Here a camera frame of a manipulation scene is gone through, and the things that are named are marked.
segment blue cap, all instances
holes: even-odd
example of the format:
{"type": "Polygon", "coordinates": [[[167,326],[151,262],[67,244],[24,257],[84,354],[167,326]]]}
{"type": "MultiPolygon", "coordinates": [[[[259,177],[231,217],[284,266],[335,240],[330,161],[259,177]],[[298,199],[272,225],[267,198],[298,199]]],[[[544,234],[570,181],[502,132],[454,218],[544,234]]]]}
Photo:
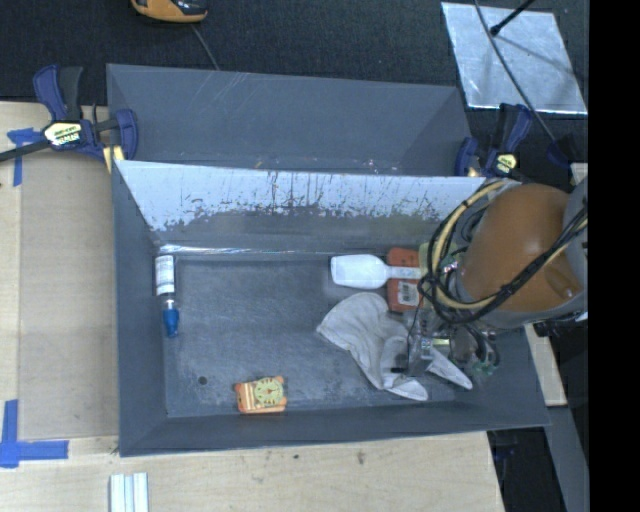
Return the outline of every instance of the blue cap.
{"type": "Polygon", "coordinates": [[[169,338],[175,338],[178,335],[178,320],[180,313],[177,309],[164,309],[162,311],[162,321],[169,338]]]}

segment clear bottle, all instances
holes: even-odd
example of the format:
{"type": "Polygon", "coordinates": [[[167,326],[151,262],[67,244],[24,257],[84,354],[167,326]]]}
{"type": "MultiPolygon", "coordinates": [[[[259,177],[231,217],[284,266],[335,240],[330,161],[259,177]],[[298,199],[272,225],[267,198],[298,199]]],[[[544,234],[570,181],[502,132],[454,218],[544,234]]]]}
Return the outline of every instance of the clear bottle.
{"type": "Polygon", "coordinates": [[[176,304],[175,257],[171,254],[155,259],[156,296],[160,299],[162,323],[169,338],[178,335],[180,312],[176,304]]]}

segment black carpet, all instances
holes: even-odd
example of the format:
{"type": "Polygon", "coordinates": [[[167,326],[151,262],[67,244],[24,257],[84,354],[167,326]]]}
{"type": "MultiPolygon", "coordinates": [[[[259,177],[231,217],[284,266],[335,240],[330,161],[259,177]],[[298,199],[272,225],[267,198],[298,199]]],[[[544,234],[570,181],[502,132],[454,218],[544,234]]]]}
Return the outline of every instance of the black carpet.
{"type": "MultiPolygon", "coordinates": [[[[481,2],[512,9],[520,3],[481,2]]],[[[211,0],[210,6],[198,30],[222,70],[460,85],[441,5],[435,0],[211,0]]],[[[212,67],[189,26],[146,22],[129,0],[0,0],[0,8],[3,100],[35,101],[31,79],[52,63],[84,67],[79,94],[84,105],[106,104],[107,63],[212,67]]],[[[588,107],[589,0],[539,0],[530,9],[554,13],[588,107]]],[[[497,113],[467,110],[472,134],[485,140],[497,113]]],[[[543,117],[557,138],[572,140],[573,160],[588,161],[586,118],[543,117]]],[[[548,144],[542,128],[534,125],[519,148],[521,171],[567,189],[567,174],[545,156],[548,144]]],[[[586,327],[555,335],[552,342],[588,457],[586,327]]],[[[505,435],[501,442],[515,446],[513,454],[507,450],[506,469],[497,465],[505,479],[507,510],[563,510],[542,430],[505,435]]]]}

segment wooden table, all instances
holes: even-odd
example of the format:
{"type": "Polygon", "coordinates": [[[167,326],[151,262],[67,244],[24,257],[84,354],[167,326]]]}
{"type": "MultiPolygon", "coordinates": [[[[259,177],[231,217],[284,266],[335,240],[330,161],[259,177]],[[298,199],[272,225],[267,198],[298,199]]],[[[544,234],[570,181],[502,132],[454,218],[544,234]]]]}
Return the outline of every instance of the wooden table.
{"type": "MultiPolygon", "coordinates": [[[[8,130],[48,121],[41,105],[0,102],[0,150],[13,147],[8,130]]],[[[0,406],[19,398],[21,439],[70,444],[66,460],[0,469],[0,511],[107,510],[110,475],[135,472],[148,473],[156,512],[504,510],[485,432],[119,457],[106,169],[45,150],[12,181],[13,162],[0,164],[0,406]]],[[[566,404],[548,340],[530,342],[547,404],[566,404]]]]}

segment blue tape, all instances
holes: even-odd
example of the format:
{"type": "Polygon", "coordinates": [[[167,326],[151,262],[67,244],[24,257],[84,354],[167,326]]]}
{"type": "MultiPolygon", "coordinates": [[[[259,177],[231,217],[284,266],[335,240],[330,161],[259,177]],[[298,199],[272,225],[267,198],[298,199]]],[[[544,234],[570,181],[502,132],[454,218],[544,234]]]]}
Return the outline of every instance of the blue tape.
{"type": "Polygon", "coordinates": [[[17,468],[22,460],[56,460],[68,458],[69,441],[18,441],[18,401],[4,404],[0,467],[17,468]]]}
{"type": "MultiPolygon", "coordinates": [[[[7,137],[15,144],[17,148],[24,144],[33,144],[44,140],[42,133],[33,128],[23,128],[21,130],[11,130],[7,132],[7,137]]],[[[22,183],[22,157],[15,159],[13,166],[13,186],[17,187],[22,183]]]]}

